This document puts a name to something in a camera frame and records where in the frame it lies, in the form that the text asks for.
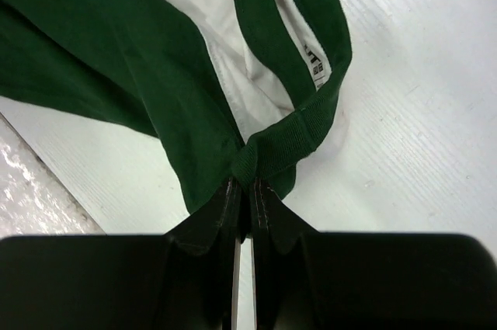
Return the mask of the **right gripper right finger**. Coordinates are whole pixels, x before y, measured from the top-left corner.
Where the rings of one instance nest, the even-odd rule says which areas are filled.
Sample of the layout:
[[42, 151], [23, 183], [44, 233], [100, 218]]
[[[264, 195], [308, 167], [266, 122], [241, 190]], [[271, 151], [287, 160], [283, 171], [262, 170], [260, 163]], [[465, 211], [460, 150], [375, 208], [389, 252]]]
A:
[[325, 234], [297, 216], [264, 180], [250, 188], [257, 329], [327, 329]]

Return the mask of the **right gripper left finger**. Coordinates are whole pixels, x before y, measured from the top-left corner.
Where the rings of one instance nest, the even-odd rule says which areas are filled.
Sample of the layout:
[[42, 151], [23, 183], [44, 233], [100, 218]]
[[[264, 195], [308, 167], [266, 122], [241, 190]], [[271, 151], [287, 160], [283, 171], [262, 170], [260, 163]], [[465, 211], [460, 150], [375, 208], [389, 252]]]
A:
[[234, 329], [242, 190], [229, 178], [199, 210], [163, 235], [144, 237], [155, 262], [151, 315], [142, 329]]

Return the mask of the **green and white t shirt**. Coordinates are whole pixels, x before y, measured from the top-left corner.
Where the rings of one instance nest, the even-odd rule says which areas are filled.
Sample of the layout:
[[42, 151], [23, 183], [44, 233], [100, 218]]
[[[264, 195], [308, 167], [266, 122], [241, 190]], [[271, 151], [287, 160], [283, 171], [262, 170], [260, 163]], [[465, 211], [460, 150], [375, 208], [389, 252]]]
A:
[[221, 49], [166, 0], [1, 0], [1, 94], [158, 138], [186, 208], [229, 177], [280, 197], [330, 131], [352, 59], [339, 0], [234, 0], [242, 38], [291, 111], [254, 133]]

